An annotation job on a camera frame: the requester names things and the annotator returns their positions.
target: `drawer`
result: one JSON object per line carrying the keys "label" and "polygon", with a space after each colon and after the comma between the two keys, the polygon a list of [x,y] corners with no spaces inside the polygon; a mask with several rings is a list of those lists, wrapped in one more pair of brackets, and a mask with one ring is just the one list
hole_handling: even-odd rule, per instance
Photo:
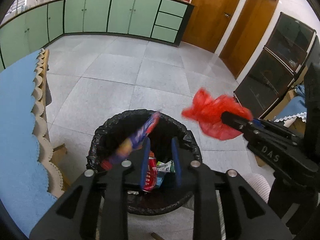
{"label": "drawer", "polygon": [[162,0],[159,11],[183,17],[186,9],[186,4],[171,0]]}
{"label": "drawer", "polygon": [[179,30],[181,21],[181,17],[159,12],[156,20],[156,25]]}
{"label": "drawer", "polygon": [[155,26],[153,28],[152,32],[152,38],[158,39],[158,40],[163,40],[163,41],[168,41],[174,43],[174,40],[176,39],[177,32],[172,29],[168,29],[165,27],[160,27],[160,26]]}

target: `tile floor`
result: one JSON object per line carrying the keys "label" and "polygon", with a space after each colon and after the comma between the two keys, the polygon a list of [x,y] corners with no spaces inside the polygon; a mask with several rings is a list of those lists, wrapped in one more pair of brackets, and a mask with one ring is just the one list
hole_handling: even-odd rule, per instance
{"label": "tile floor", "polygon": [[[95,129],[114,114],[139,108],[160,111],[185,124],[210,168],[259,173],[273,182],[272,169],[257,166],[242,136],[228,141],[209,138],[180,115],[200,87],[213,97],[232,95],[237,87],[217,55],[183,42],[175,48],[96,35],[66,36],[48,48],[49,136],[53,147],[66,144],[68,155],[59,166],[71,182],[85,170]],[[150,232],[166,240],[192,239],[192,220],[193,212],[185,208],[157,217],[130,215],[130,239],[152,239]]]}

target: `blue cloth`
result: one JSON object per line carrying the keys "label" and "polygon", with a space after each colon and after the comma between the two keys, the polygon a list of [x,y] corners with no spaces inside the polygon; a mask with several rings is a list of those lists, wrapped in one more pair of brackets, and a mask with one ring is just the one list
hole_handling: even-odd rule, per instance
{"label": "blue cloth", "polygon": [[39,52],[0,73],[0,198],[26,236],[56,201],[47,192],[48,173],[38,162],[39,141],[32,134],[36,120],[31,113],[33,80]]}
{"label": "blue cloth", "polygon": [[305,105],[305,91],[304,85],[298,85],[294,91],[297,96],[291,99],[291,101],[285,106],[285,108],[276,116],[276,120],[286,119],[287,117],[297,116],[301,113],[306,113],[307,108]]}

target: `black garbage bin liner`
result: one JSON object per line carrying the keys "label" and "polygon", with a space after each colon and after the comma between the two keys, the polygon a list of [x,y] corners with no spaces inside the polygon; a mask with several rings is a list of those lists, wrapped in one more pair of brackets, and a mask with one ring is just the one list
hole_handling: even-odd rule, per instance
{"label": "black garbage bin liner", "polygon": [[[138,128],[140,128],[155,111],[139,109],[128,110],[108,119],[97,128],[93,136],[89,155],[88,169],[102,171],[100,162],[114,153],[118,146]],[[201,152],[190,130],[166,114],[160,115],[155,129],[149,134],[151,150],[157,161],[166,163],[172,160],[171,139],[177,137],[180,148],[193,153],[194,159],[202,162]],[[168,189],[174,183],[175,174],[168,173],[159,189],[150,193],[141,191],[139,195],[128,194],[128,212],[137,215],[161,215],[171,212],[192,196],[192,192]]]}

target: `kitchen counter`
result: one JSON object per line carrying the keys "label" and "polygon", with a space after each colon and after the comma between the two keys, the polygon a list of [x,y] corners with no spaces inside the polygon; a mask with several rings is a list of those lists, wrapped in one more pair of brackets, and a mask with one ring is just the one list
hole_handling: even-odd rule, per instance
{"label": "kitchen counter", "polygon": [[71,34],[119,35],[178,46],[193,5],[180,0],[54,0],[0,25],[0,71]]}

